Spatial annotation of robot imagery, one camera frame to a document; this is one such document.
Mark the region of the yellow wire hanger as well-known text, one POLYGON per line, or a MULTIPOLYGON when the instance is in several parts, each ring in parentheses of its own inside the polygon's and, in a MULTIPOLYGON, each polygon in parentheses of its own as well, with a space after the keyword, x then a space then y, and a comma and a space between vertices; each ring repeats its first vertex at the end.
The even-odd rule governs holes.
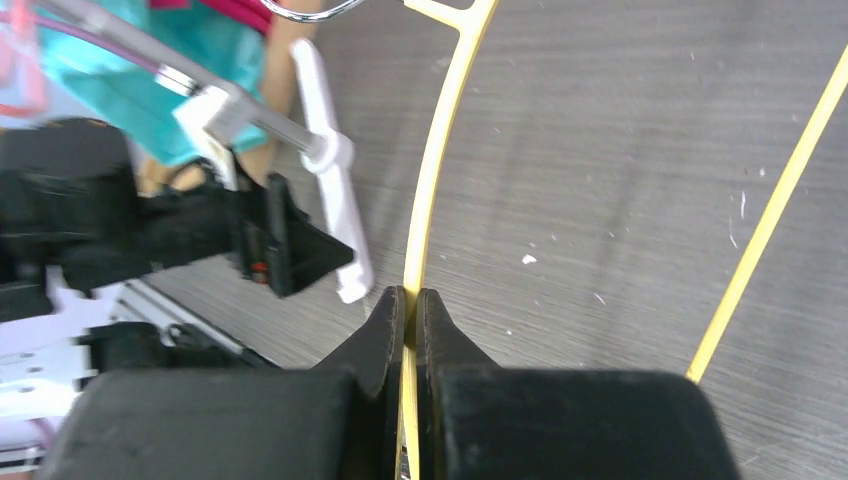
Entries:
POLYGON ((847 475, 843 1, 367 1, 319 41, 375 268, 512 368, 706 395, 737 479, 847 475))

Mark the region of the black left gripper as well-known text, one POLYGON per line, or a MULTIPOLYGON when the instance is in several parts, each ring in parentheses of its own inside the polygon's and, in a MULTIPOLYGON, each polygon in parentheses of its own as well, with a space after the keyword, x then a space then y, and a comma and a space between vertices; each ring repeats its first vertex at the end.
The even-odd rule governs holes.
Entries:
POLYGON ((270 174, 265 186, 242 170, 236 179, 231 192, 210 165, 145 173, 152 206, 136 237, 132 276, 227 255, 245 279, 290 295, 353 262, 351 247, 313 225, 298 207, 289 207, 282 175, 270 174))

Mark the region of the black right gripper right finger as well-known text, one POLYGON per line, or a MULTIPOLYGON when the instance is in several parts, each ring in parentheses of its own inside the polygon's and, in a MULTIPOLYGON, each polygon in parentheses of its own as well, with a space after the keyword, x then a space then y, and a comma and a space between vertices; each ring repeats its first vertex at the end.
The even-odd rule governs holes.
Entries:
POLYGON ((417 305, 420 474, 425 479, 737 479, 702 390, 665 371, 512 368, 417 305))

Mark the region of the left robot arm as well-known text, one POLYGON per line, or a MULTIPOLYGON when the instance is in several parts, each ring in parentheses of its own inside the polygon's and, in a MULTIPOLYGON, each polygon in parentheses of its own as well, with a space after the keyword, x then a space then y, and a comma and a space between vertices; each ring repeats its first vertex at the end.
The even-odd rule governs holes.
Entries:
MULTIPOLYGON (((353 250, 314 226, 278 174, 266 185, 198 157, 200 185, 138 194, 123 132, 89 118, 51 121, 1 136, 1 318, 50 314, 48 272, 91 297, 124 280, 228 256, 241 275, 277 296, 296 294, 352 262, 353 250)), ((36 421, 64 414, 97 375, 131 368, 231 368, 229 353, 187 327, 143 322, 97 327, 60 349, 49 370, 37 353, 1 365, 1 416, 36 421)))

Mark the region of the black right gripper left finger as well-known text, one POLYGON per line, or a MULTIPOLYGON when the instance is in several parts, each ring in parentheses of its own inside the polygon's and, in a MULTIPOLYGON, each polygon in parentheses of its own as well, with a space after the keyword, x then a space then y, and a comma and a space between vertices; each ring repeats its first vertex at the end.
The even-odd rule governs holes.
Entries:
POLYGON ((85 335, 84 384, 40 479, 394 479, 404 294, 309 369, 168 347, 142 322, 85 335))

